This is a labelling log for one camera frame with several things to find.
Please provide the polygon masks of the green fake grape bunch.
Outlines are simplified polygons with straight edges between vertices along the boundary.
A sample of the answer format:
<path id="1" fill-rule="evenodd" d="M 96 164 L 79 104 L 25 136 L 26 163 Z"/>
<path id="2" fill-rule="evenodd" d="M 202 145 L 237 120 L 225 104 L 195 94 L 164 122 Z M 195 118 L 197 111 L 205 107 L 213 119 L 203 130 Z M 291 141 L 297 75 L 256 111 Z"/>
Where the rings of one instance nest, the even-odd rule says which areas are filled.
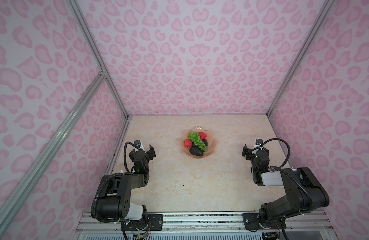
<path id="1" fill-rule="evenodd" d="M 204 143 L 202 142 L 202 140 L 200 139 L 200 136 L 198 134 L 199 132 L 190 132 L 188 135 L 188 139 L 192 141 L 192 143 L 196 146 L 199 147 L 201 150 L 203 150 L 204 152 L 207 152 L 207 147 L 204 145 Z"/>

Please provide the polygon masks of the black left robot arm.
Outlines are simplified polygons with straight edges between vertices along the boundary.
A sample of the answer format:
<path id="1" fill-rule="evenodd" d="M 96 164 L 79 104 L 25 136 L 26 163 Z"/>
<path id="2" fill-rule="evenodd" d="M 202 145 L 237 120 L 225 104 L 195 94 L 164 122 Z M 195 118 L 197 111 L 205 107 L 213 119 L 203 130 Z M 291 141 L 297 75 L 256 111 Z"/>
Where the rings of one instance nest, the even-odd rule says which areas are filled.
<path id="1" fill-rule="evenodd" d="M 103 176 L 91 205 L 91 217 L 102 223 L 148 224 L 146 206 L 131 202 L 131 191 L 146 187 L 149 162 L 156 157 L 153 146 L 148 151 L 138 148 L 129 153 L 134 163 L 132 172 Z"/>

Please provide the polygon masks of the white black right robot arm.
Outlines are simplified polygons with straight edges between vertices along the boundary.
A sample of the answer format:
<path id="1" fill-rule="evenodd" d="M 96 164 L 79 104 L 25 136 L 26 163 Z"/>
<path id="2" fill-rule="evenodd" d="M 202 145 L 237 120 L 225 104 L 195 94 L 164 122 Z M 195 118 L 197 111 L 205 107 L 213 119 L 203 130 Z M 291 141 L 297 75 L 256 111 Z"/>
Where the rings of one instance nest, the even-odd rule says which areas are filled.
<path id="1" fill-rule="evenodd" d="M 252 179 L 256 185 L 280 186 L 285 192 L 283 197 L 262 204 L 257 214 L 243 214 L 246 230 L 255 233 L 275 226 L 284 229 L 288 218 L 329 205 L 328 193 L 309 168 L 270 166 L 269 150 L 259 145 L 253 149 L 244 146 L 242 156 L 251 162 Z"/>

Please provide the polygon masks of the red fake apple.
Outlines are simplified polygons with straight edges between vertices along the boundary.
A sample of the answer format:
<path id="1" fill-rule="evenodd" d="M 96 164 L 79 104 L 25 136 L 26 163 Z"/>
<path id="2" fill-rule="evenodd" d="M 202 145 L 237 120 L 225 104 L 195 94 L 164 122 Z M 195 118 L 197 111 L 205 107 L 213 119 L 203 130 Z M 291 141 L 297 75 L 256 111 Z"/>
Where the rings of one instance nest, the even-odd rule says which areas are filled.
<path id="1" fill-rule="evenodd" d="M 198 134 L 201 140 L 205 140 L 207 138 L 207 134 L 205 132 L 199 132 Z"/>
<path id="2" fill-rule="evenodd" d="M 192 141 L 189 139 L 186 139 L 183 144 L 186 148 L 190 148 L 192 146 Z"/>

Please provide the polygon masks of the dark fake avocado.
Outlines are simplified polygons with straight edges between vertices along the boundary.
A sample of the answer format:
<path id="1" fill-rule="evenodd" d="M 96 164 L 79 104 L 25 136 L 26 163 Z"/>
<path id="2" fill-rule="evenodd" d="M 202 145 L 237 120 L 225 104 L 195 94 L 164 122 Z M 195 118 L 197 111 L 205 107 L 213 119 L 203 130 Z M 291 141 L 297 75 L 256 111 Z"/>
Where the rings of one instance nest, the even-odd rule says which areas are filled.
<path id="1" fill-rule="evenodd" d="M 207 147 L 208 146 L 208 142 L 206 139 L 203 139 L 202 142 L 204 143 L 204 145 Z"/>
<path id="2" fill-rule="evenodd" d="M 204 151 L 201 150 L 199 147 L 190 147 L 189 152 L 191 155 L 196 157 L 202 157 L 204 154 Z"/>

